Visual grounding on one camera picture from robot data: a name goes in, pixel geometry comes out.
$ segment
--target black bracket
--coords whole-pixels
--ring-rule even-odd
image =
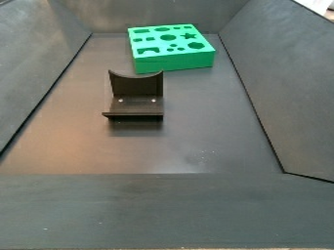
[[[129,77],[111,70],[110,81],[114,93],[109,112],[117,117],[164,117],[164,71],[146,77]]]

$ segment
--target black surface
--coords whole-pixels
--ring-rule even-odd
[[[0,4],[0,151],[81,50],[90,31],[57,0]]]
[[[129,27],[194,23],[218,33],[249,0],[59,0],[94,33],[125,33]]]
[[[333,182],[334,24],[292,0],[252,0],[221,37],[285,171]]]
[[[110,82],[113,101],[109,112],[102,114],[111,118],[164,117],[164,71],[149,76],[126,76],[111,70]]]
[[[0,248],[333,248],[333,185],[238,174],[3,176]]]

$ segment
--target green foam block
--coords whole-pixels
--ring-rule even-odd
[[[129,29],[137,73],[209,67],[216,49],[193,24]]]

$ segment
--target circular hole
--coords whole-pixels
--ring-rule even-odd
[[[197,50],[201,50],[205,47],[202,43],[190,43],[189,46],[190,48],[197,49]]]
[[[165,41],[173,41],[177,39],[177,36],[176,35],[162,35],[161,39]]]
[[[170,28],[169,28],[169,27],[158,27],[158,28],[155,28],[154,30],[162,32],[162,31],[169,31]]]

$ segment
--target bin floor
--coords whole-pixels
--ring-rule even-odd
[[[164,122],[111,122],[109,69],[134,75],[126,35],[95,35],[0,165],[0,174],[280,172],[217,35],[214,67],[165,72]]]

